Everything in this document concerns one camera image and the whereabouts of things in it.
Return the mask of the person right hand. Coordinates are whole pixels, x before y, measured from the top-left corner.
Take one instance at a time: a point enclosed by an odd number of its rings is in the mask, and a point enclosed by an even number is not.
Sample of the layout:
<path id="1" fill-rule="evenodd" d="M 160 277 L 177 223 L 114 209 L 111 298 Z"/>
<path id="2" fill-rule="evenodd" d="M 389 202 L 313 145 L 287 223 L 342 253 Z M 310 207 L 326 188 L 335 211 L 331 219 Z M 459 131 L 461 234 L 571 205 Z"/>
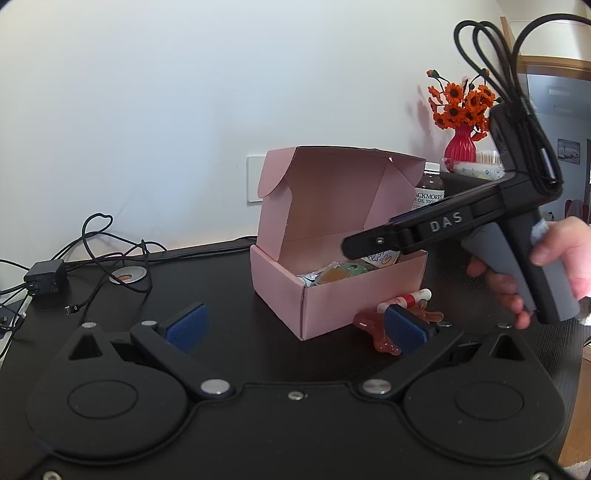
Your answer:
<path id="1" fill-rule="evenodd" d="M 557 301 L 558 319 L 578 317 L 580 301 L 590 295 L 590 225 L 574 216 L 548 223 L 544 236 L 531 249 L 530 263 L 552 276 L 554 290 L 549 298 Z M 493 269 L 476 256 L 471 259 L 467 274 L 485 278 L 498 303 L 514 315 L 515 328 L 528 328 L 533 318 L 551 321 L 540 299 L 525 298 L 523 280 Z"/>

